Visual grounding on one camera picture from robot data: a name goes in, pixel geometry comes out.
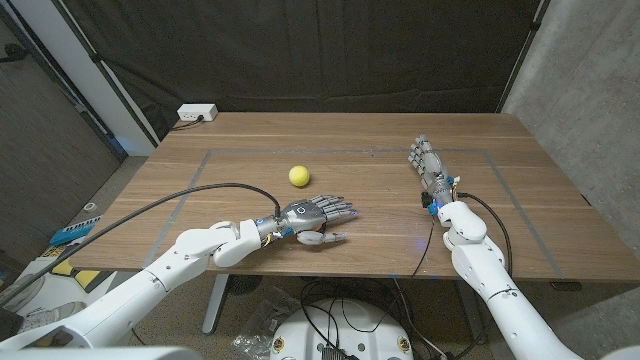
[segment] tennis ball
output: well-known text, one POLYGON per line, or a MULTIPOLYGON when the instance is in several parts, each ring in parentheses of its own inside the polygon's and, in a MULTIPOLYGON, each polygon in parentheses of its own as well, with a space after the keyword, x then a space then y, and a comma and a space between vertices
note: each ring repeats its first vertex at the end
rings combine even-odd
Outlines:
POLYGON ((309 170, 304 166, 294 166, 289 170, 289 181, 295 186, 302 187, 309 183, 309 170))

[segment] metal hand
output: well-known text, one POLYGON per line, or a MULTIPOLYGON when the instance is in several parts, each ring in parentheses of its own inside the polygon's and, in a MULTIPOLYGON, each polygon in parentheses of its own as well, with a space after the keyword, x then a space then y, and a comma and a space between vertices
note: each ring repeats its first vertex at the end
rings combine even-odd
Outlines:
POLYGON ((320 195, 311 200, 295 201, 282 209, 281 219, 276 221, 270 217, 256 221, 261 237, 266 238, 263 245, 268 244, 271 237, 280 238, 294 233, 305 245, 345 239, 345 234, 320 232, 328 222, 357 214, 351 209, 353 205, 343 200, 342 197, 320 195))
POLYGON ((440 175, 445 179, 449 176, 446 166, 444 166, 438 154, 433 151, 431 143, 424 134, 420 134, 420 137, 416 138, 416 143, 411 145, 409 162, 422 177, 422 186, 424 186, 425 190, 440 175))
POLYGON ((420 134, 420 137, 416 138, 416 143, 411 145, 409 162, 422 178, 421 183, 424 189, 440 206, 453 202, 447 167, 433 151, 431 143, 424 134, 420 134))

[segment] black curtain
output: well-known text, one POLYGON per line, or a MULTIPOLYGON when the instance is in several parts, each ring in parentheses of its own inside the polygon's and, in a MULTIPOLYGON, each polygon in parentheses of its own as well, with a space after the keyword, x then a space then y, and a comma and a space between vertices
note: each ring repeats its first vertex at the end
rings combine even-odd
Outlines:
POLYGON ((182 103, 494 112, 538 1, 64 3, 163 138, 182 103))

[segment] electrical outlet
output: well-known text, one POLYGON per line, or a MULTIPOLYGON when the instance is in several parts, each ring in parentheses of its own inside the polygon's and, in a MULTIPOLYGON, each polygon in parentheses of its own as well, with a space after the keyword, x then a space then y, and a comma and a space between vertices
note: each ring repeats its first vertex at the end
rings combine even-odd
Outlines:
POLYGON ((213 121, 218 115, 216 104, 182 104, 178 109, 182 121, 196 121, 202 115, 204 121, 213 121))

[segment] blue part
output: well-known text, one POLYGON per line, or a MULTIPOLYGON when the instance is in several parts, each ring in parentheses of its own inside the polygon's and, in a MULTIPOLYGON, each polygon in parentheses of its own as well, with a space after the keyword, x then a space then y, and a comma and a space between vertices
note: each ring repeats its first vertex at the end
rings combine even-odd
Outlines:
POLYGON ((60 229, 53 235, 51 240, 49 240, 49 244, 52 246, 58 246, 68 243, 71 240, 75 240, 81 236, 86 236, 89 234, 91 229, 93 229, 93 226, 98 222, 98 220, 99 218, 93 218, 82 223, 60 229))
POLYGON ((438 209, 436 208, 435 202, 429 206, 427 206, 427 210, 429 210, 429 214, 436 215, 438 213, 438 209))

